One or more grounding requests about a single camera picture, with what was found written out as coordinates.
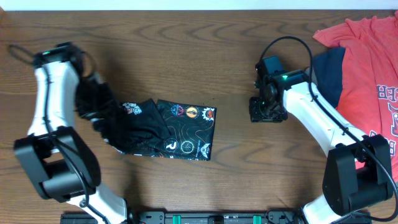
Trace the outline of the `black orange-patterned jersey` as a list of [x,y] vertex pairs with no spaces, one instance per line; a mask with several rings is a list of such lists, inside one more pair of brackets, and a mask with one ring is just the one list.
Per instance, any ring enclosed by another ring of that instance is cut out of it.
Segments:
[[121,154],[209,161],[217,109],[149,99],[125,102],[116,118],[94,119],[95,131]]

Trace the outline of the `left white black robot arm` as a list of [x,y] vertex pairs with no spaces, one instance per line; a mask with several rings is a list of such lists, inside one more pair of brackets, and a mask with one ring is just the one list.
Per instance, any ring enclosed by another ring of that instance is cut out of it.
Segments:
[[14,153],[43,199],[83,210],[62,215],[62,223],[134,223],[127,201],[102,182],[96,156],[75,130],[75,116],[96,122],[124,113],[95,70],[84,74],[86,56],[70,42],[31,55],[35,113]]

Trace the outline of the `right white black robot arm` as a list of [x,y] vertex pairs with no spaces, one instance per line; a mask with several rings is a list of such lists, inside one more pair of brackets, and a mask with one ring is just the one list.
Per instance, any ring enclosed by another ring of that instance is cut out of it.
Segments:
[[323,193],[302,208],[301,222],[370,219],[360,211],[395,195],[387,140],[380,134],[368,136],[345,120],[304,71],[258,72],[254,86],[259,96],[249,100],[253,123],[279,123],[292,114],[327,157]]

